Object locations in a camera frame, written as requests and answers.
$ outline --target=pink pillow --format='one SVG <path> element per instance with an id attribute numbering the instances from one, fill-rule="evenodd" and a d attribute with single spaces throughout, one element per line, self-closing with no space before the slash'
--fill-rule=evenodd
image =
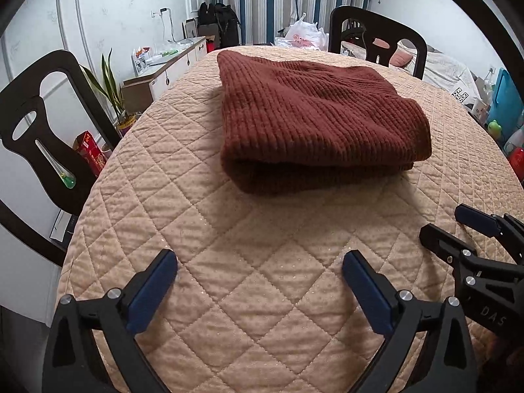
<path id="1" fill-rule="evenodd" d="M 373 41 L 373 44 L 382 48 L 389 48 L 389 44 L 379 38 L 376 38 Z M 394 52 L 393 56 L 391 57 L 389 64 L 402 68 L 405 67 L 405 65 L 407 65 L 411 61 L 411 59 L 413 59 L 412 54 L 398 48 L 397 51 Z"/>

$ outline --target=black backpack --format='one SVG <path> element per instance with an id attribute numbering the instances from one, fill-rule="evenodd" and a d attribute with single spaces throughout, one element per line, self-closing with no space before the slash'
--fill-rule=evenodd
<path id="1" fill-rule="evenodd" d="M 220 47 L 233 47 L 239 45 L 238 26 L 240 21 L 231 8 L 231 5 L 222 3 L 209 4 L 202 3 L 198 10 L 198 24 L 209 25 L 210 23 L 218 24 L 220 34 Z"/>

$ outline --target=quilted tablecloth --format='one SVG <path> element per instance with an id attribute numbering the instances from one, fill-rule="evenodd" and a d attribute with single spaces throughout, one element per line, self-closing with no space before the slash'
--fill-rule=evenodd
<path id="1" fill-rule="evenodd" d="M 524 216 L 522 187 L 492 139 L 446 91 L 353 57 L 236 47 L 271 60 L 376 69 L 416 99 L 433 155 L 403 174 L 277 197 L 242 193 L 223 173 L 217 52 L 154 102 L 122 139 L 77 223 L 58 296 L 98 298 L 123 287 L 169 247 L 179 273 L 148 330 L 137 336 L 174 393 L 343 393 L 381 344 L 341 277 L 358 249 L 375 270 L 420 299 L 452 295 L 450 268 L 421 247 L 435 223 L 480 255 L 508 260 L 493 239 L 454 220 L 459 203 Z M 470 324 L 479 357 L 489 334 Z M 127 388 L 97 336 L 115 386 Z M 416 338 L 396 380 L 407 380 Z"/>

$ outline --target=ribbed knit fabric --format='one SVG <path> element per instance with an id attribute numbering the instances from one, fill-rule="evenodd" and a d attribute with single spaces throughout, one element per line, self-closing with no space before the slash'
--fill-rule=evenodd
<path id="1" fill-rule="evenodd" d="M 428 120 L 374 69 L 223 51 L 224 171 L 240 189 L 289 192 L 412 168 Z"/>

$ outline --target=white plastic bag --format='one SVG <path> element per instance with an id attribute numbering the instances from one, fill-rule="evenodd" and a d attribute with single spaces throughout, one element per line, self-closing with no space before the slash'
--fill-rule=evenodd
<path id="1" fill-rule="evenodd" d="M 318 29 L 315 23 L 304 22 L 306 14 L 290 26 L 285 38 L 275 38 L 274 43 L 279 47 L 299 47 L 328 51 L 329 34 L 324 28 Z"/>

